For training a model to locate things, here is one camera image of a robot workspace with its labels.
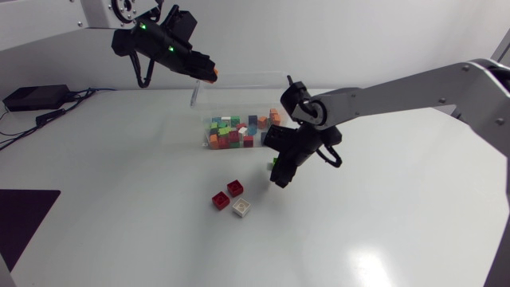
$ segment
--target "clear plastic container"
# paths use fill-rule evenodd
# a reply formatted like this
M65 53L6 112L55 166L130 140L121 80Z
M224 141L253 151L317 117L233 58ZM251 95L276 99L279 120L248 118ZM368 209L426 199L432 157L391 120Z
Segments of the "clear plastic container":
M272 108L277 110L280 125L285 125L288 120L280 103L280 97L287 88L287 73L283 72L220 74L214 84L197 81L190 106L202 119L207 144L211 149L221 149L210 142L213 118L239 116L240 123L246 124L247 128L249 116L257 116L257 119L262 116L268 118L265 128L257 125L256 133L253 135L253 147L262 147L262 132L267 132L271 124L270 110ZM235 124L229 124L229 127L237 128ZM229 142L232 145L228 147L223 145L222 148L237 147L235 141L233 143ZM245 147L243 136L240 136L239 147Z

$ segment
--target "white table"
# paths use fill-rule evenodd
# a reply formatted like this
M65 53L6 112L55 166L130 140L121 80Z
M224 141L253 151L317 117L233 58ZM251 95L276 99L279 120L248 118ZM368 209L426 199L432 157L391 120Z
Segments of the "white table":
M190 93L102 92L0 152L1 188L62 192L18 286L483 285L506 159L463 123L431 108L353 120L340 169L314 155L280 189L275 151L202 147ZM244 218L210 200L235 179Z

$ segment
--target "white lego brick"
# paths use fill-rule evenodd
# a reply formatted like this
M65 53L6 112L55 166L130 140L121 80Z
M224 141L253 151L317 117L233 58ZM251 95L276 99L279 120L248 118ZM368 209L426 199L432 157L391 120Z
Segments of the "white lego brick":
M233 212L235 212L237 215L241 217L245 217L245 215L249 211L249 207L251 204L249 202L245 201L244 199L238 199L232 206Z
M239 128L239 140L242 140L245 138L245 136L248 135L248 128L245 128L245 127L242 127L242 128Z
M230 117L229 116L222 116L222 122L226 123L230 126Z

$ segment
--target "red block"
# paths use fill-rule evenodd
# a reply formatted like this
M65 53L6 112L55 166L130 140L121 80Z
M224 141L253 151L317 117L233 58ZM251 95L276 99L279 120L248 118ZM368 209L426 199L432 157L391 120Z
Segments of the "red block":
M222 210L230 204L230 199L226 196L225 192L220 191L220 193L213 196L213 203L219 210Z
M245 136L243 140L245 147L253 147L253 136Z
M229 148L230 147L229 139L227 139L226 137L221 137L218 140L218 143L219 143L220 148Z
M238 132L229 132L229 142L237 143L239 141L239 133Z
M232 195L232 197L240 195L245 190L237 179L232 183L227 184L226 189L229 190L229 193Z

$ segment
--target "green block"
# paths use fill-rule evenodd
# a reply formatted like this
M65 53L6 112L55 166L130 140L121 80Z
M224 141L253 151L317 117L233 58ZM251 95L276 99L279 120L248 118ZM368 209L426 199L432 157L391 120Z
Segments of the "green block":
M229 136L229 131L227 130L227 128L220 128L218 132L220 136Z
M239 116L230 117L230 125L232 127L236 127L240 123L241 123L241 118Z

